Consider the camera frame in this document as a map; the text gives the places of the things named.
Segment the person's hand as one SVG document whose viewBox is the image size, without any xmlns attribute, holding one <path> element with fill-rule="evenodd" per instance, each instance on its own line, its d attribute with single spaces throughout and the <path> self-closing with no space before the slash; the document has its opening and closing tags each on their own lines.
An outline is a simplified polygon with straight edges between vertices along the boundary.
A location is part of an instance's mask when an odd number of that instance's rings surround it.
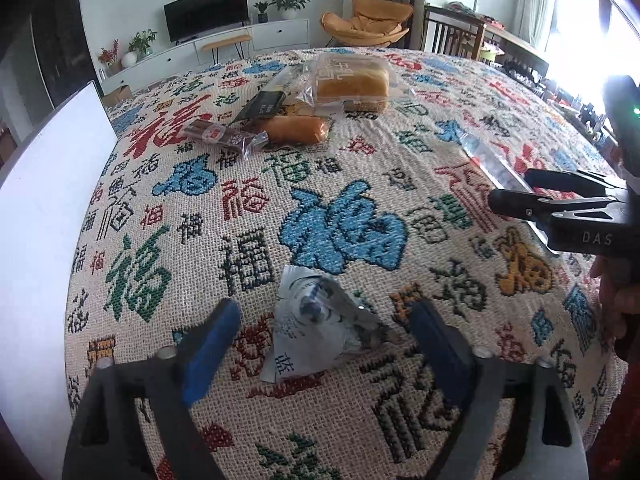
<svg viewBox="0 0 640 480">
<path fill-rule="evenodd" d="M 639 362 L 639 272 L 619 258 L 597 256 L 590 275 L 600 280 L 599 301 L 605 338 L 614 341 L 616 356 L 629 365 Z"/>
</svg>

